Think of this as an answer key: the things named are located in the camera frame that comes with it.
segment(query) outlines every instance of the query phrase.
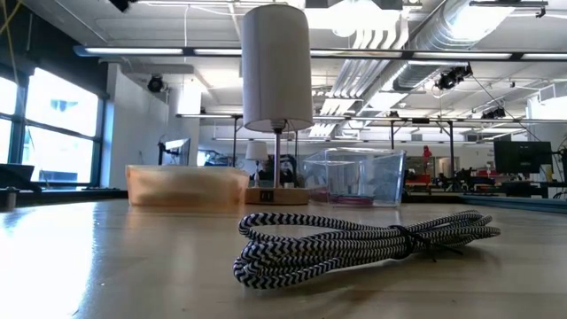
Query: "window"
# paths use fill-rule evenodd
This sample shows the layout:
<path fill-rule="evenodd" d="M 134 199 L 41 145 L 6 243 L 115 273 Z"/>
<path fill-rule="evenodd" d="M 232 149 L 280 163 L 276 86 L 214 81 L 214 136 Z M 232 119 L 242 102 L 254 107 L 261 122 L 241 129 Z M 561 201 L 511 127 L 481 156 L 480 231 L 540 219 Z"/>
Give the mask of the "window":
<path fill-rule="evenodd" d="M 16 83 L 0 77 L 0 163 L 8 162 L 12 136 L 12 119 L 16 110 L 18 86 Z"/>
<path fill-rule="evenodd" d="M 11 132 L 12 123 L 7 120 L 0 120 L 0 163 L 8 162 Z"/>
<path fill-rule="evenodd" d="M 27 90 L 21 159 L 35 166 L 33 182 L 96 182 L 91 177 L 101 143 L 99 107 L 97 95 L 36 68 Z"/>
<path fill-rule="evenodd" d="M 16 83 L 0 77 L 0 113 L 12 115 L 16 109 Z"/>
<path fill-rule="evenodd" d="M 22 164 L 35 166 L 33 182 L 89 183 L 92 151 L 90 140 L 29 127 Z"/>
<path fill-rule="evenodd" d="M 0 77 L 0 163 L 34 166 L 43 185 L 97 185 L 103 103 L 40 68 L 27 80 Z"/>
<path fill-rule="evenodd" d="M 97 132 L 98 97 L 36 68 L 29 78 L 26 118 L 85 136 Z"/>

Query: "table surface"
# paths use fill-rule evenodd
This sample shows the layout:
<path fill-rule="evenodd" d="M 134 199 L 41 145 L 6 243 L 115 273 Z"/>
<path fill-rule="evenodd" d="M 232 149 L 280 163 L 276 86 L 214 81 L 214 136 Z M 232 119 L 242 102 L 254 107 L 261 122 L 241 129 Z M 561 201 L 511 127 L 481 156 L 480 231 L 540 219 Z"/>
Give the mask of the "table surface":
<path fill-rule="evenodd" d="M 502 235 L 464 248 L 350 268 L 279 291 L 245 289 L 232 262 L 243 214 L 320 214 L 410 224 L 476 208 Z M 269 227 L 305 236 L 318 229 Z M 400 209 L 248 206 L 132 209 L 125 200 L 0 214 L 0 318 L 564 318 L 567 215 L 463 205 Z"/>

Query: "clear plastic container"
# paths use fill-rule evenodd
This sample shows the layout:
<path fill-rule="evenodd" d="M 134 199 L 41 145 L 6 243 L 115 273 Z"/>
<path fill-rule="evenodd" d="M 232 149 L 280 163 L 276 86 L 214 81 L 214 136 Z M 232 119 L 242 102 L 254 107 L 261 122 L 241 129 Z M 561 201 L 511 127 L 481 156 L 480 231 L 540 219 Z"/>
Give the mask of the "clear plastic container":
<path fill-rule="evenodd" d="M 250 177 L 233 167 L 126 167 L 132 206 L 232 209 L 245 203 Z"/>
<path fill-rule="evenodd" d="M 398 206 L 406 152 L 329 148 L 303 161 L 311 202 L 333 206 Z"/>

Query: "lamp stem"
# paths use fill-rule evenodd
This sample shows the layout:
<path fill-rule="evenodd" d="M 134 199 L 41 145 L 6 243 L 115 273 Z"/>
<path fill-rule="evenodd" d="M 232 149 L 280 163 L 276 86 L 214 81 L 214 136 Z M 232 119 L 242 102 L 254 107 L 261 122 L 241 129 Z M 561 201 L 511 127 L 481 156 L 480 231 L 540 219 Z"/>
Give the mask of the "lamp stem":
<path fill-rule="evenodd" d="M 276 131 L 276 148 L 274 151 L 274 188 L 280 187 L 280 136 L 281 131 Z"/>

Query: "black and white braided cable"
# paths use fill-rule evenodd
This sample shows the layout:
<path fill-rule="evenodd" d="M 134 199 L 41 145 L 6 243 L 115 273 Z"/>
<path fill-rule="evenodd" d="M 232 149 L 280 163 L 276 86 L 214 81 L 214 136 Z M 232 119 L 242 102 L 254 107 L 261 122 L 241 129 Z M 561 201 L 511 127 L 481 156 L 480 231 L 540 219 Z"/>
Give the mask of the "black and white braided cable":
<path fill-rule="evenodd" d="M 383 228 L 313 215 L 251 214 L 238 224 L 240 234 L 250 242 L 234 263 L 234 276 L 247 287 L 283 288 L 339 268 L 401 259 L 430 248 L 454 249 L 475 239 L 500 235 L 499 229 L 486 226 L 491 220 L 491 216 L 469 210 L 405 228 Z M 252 229 L 268 225 L 305 225 L 338 231 L 295 238 Z"/>

